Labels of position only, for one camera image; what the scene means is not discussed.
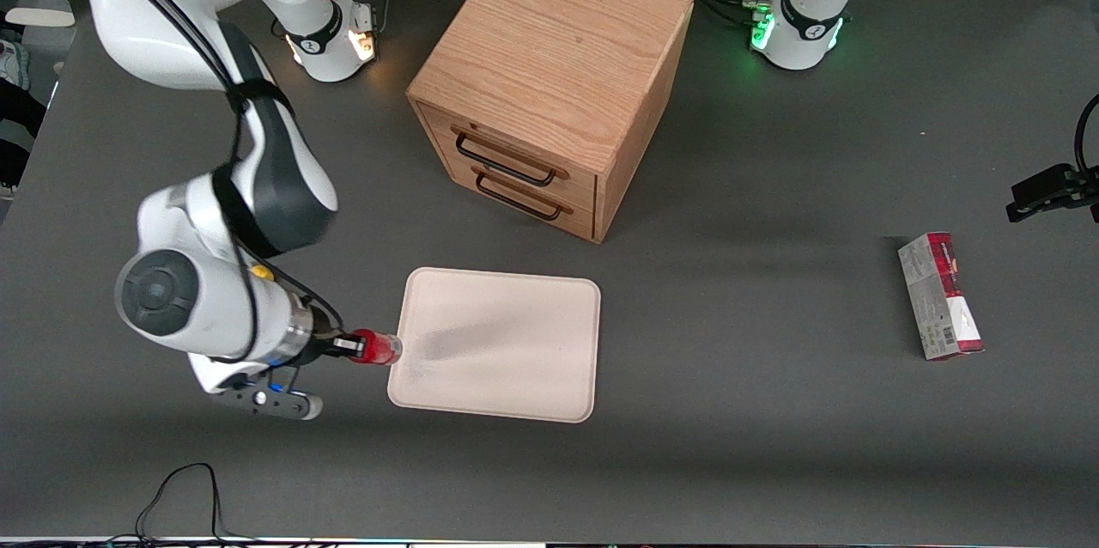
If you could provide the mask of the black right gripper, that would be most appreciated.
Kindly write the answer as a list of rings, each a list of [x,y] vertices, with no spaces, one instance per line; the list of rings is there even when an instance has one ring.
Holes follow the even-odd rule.
[[[320,357],[349,357],[349,359],[365,359],[369,350],[369,336],[360,332],[342,332],[342,329],[330,329],[329,332],[315,332],[306,342],[301,351],[297,356],[297,368],[313,364]]]

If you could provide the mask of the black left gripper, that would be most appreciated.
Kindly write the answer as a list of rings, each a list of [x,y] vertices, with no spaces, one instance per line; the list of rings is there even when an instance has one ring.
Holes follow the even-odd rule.
[[[1099,223],[1096,166],[1075,169],[1061,163],[1013,184],[1013,201],[1006,205],[1006,216],[1018,223],[1041,212],[1084,206]]]

